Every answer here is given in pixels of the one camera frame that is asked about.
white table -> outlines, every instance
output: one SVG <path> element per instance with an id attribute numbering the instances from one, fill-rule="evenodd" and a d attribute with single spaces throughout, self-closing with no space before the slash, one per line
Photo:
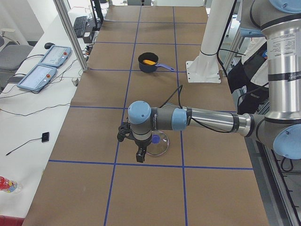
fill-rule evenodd
<path id="1" fill-rule="evenodd" d="M 69 12 L 72 24 L 76 17 L 82 15 L 86 15 L 83 8 L 72 9 Z M 46 42 L 72 47 L 59 16 L 45 31 L 29 56 L 45 54 L 47 50 L 44 49 L 44 44 Z M 86 46 L 82 39 L 79 39 L 79 44 L 82 49 Z M 17 73 L 28 73 L 40 59 L 40 57 L 34 57 L 26 60 Z M 75 59 L 76 55 L 72 53 L 65 64 L 59 68 L 57 75 L 63 72 Z M 79 77 L 81 74 L 79 72 L 81 72 L 81 67 L 76 61 L 72 68 L 63 75 L 61 82 L 48 85 L 39 94 L 29 92 L 0 99 L 0 109 L 27 114 L 48 106 L 67 104 L 76 91 L 71 80 L 74 77 Z M 14 84 L 8 84 L 3 92 L 9 91 L 13 86 Z M 1 94 L 0 97 L 23 92 L 15 86 L 11 92 Z M 18 194 L 0 192 L 0 215 L 21 218 L 26 216 L 68 109 L 69 106 L 59 106 L 26 117 L 0 111 L 0 176 L 15 180 L 23 185 L 22 191 Z M 26 141 L 40 138 L 43 132 L 50 132 L 49 142 L 42 143 L 41 140 L 29 142 L 9 156 L 5 156 L 6 153 Z"/>

red object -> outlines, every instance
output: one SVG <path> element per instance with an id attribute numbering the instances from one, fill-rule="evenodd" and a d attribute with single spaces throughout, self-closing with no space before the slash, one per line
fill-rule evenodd
<path id="1" fill-rule="evenodd" d="M 0 191 L 1 190 L 6 190 L 9 189 L 11 185 L 9 185 L 9 180 L 4 178 L 4 177 L 0 177 Z"/>
<path id="2" fill-rule="evenodd" d="M 7 217 L 0 215 L 0 226 L 22 226 L 24 218 Z"/>

computer mouse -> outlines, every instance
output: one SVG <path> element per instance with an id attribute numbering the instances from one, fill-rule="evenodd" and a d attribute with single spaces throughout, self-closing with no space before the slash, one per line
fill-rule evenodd
<path id="1" fill-rule="evenodd" d="M 47 42 L 45 45 L 44 45 L 44 48 L 45 49 L 49 49 L 50 47 L 52 47 L 53 45 L 55 45 L 54 43 L 51 43 L 51 42 Z"/>

keyboard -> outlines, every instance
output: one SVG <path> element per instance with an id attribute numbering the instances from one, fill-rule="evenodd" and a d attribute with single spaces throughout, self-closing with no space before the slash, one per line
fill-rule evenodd
<path id="1" fill-rule="evenodd" d="M 87 16 L 80 16 L 75 19 L 73 28 L 76 37 L 82 38 L 84 36 L 86 23 L 87 23 Z"/>

black connector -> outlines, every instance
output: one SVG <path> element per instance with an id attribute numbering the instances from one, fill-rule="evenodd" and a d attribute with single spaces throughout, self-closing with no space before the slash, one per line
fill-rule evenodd
<path id="1" fill-rule="evenodd" d="M 42 143 L 49 141 L 49 132 L 42 133 Z"/>

